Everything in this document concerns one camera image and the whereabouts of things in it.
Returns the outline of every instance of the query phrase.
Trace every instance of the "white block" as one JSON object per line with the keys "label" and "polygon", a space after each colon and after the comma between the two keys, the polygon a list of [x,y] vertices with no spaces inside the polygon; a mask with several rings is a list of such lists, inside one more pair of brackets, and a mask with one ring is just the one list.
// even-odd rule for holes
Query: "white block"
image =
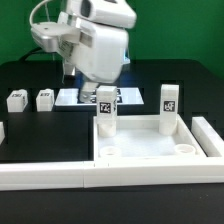
{"label": "white block", "polygon": [[0,145],[5,138],[3,122],[0,122]]}
{"label": "white block", "polygon": [[27,91],[24,89],[12,91],[7,98],[8,112],[23,112],[28,103]]}
{"label": "white block", "polygon": [[204,117],[193,117],[191,131],[208,156],[224,156],[224,141]]}
{"label": "white block", "polygon": [[117,87],[100,86],[96,91],[96,99],[99,135],[112,137],[116,134]]}
{"label": "white block", "polygon": [[41,90],[36,98],[37,111],[51,111],[54,105],[54,90]]}
{"label": "white block", "polygon": [[176,133],[178,96],[178,85],[162,85],[159,132],[163,135],[173,135]]}
{"label": "white block", "polygon": [[84,162],[84,187],[121,185],[121,170],[108,167],[108,163]]}

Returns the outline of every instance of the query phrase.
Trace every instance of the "white foam block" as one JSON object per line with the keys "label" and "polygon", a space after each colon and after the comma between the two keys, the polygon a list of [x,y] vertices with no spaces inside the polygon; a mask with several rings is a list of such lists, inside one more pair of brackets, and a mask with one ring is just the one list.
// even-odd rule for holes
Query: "white foam block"
{"label": "white foam block", "polygon": [[0,165],[0,190],[82,188],[83,162]]}
{"label": "white foam block", "polygon": [[191,131],[208,156],[224,156],[224,141],[204,117],[193,117]]}
{"label": "white foam block", "polygon": [[12,91],[7,98],[8,112],[23,112],[27,104],[27,91],[24,89]]}
{"label": "white foam block", "polygon": [[40,90],[36,104],[37,111],[51,111],[54,105],[54,91],[52,89]]}
{"label": "white foam block", "polygon": [[84,162],[84,187],[121,185],[121,170],[108,167],[108,163]]}
{"label": "white foam block", "polygon": [[3,122],[0,122],[0,145],[5,138]]}

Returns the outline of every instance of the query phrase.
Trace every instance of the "black table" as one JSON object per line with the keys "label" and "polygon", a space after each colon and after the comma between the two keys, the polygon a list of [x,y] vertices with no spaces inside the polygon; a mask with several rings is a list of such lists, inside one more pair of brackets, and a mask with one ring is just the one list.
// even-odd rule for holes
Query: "black table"
{"label": "black table", "polygon": [[[53,88],[57,95],[60,88],[82,84],[80,74],[75,80],[65,78],[64,84],[61,80],[57,61],[0,66],[0,121],[7,136],[0,146],[1,163],[92,160],[94,109],[36,112],[40,89]],[[165,83],[180,85],[178,112],[188,127],[192,116],[204,116],[224,137],[224,80],[193,60],[132,61],[115,84],[139,87],[144,106],[119,106],[119,114],[158,114]],[[6,98],[14,89],[29,93],[22,114],[7,113]],[[224,223],[223,206],[224,184],[0,192],[2,223]]]}

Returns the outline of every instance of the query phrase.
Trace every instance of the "white robot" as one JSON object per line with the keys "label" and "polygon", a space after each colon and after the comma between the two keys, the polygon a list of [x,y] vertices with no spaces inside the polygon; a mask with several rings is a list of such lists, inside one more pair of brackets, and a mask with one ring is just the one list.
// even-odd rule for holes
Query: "white robot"
{"label": "white robot", "polygon": [[80,100],[88,102],[99,83],[113,83],[120,75],[128,33],[136,14],[125,0],[67,0],[57,23],[34,23],[39,3],[30,14],[34,41],[46,52],[63,59],[64,73],[76,67],[85,75]]}

